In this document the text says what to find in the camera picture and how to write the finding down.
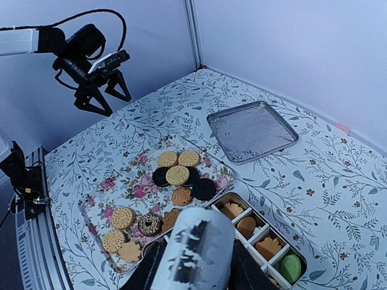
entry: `table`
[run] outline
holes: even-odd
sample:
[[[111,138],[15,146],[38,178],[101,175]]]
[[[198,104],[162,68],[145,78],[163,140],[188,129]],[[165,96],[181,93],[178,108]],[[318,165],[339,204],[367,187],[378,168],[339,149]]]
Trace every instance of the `table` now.
[[[271,104],[300,140],[236,166],[206,117],[257,100]],[[384,157],[310,112],[209,69],[128,105],[45,156],[51,212],[75,289],[119,289],[129,277],[104,260],[79,199],[166,134],[185,137],[235,171],[228,190],[248,199],[305,256],[307,272],[294,289],[386,289]]]

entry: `floral tray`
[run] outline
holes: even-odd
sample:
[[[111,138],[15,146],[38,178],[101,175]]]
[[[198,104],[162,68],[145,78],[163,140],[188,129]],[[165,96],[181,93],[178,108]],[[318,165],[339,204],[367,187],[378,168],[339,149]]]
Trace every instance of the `floral tray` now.
[[[189,205],[177,207],[171,201],[172,192],[176,187],[161,188],[153,183],[152,173],[158,167],[157,158],[163,152],[181,153],[187,150],[200,154],[201,164],[197,169],[201,177],[215,181],[217,196],[232,181],[234,176],[232,170],[187,140],[177,135],[168,135],[160,139],[154,148],[145,150],[132,159],[127,166],[115,171],[112,177],[101,182],[97,188],[79,201],[81,214],[90,233],[96,238],[101,253],[116,271],[128,271],[138,263],[126,263],[118,254],[110,255],[102,248],[103,235],[113,229],[111,219],[116,208],[129,207],[135,211],[136,221],[131,228],[123,232],[128,240],[139,243],[142,248],[155,237],[145,237],[139,232],[137,219],[141,215],[152,211],[162,218],[164,212],[171,211],[175,207],[180,209],[203,207],[210,202],[194,198]]]

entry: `white wall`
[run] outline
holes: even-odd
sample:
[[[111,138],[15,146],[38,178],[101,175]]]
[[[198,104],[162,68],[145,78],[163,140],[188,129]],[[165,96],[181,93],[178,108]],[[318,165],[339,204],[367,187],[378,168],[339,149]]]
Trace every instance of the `white wall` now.
[[[196,0],[204,63],[387,150],[386,0]]]
[[[195,69],[181,0],[2,1],[0,27],[51,24],[96,8],[117,10],[126,19],[124,48],[131,59],[120,70],[134,99]],[[61,28],[70,37],[88,23],[105,35],[105,51],[118,47],[122,26],[114,15],[84,16]],[[25,153],[41,145],[51,150],[102,118],[73,106],[74,91],[54,79],[54,60],[53,54],[0,57],[0,127]],[[127,105],[106,99],[114,111]]]

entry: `green cookie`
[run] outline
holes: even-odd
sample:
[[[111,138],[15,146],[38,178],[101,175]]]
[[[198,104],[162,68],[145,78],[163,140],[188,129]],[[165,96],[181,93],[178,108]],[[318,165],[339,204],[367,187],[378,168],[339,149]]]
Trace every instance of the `green cookie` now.
[[[295,283],[301,276],[301,261],[298,256],[290,254],[279,261],[279,272],[290,283]]]

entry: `white cylinder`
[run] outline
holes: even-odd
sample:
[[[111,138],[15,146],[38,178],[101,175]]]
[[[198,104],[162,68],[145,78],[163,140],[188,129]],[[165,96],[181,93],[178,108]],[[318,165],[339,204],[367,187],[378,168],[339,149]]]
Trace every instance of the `white cylinder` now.
[[[183,210],[158,266],[152,290],[225,290],[235,229],[223,214]]]

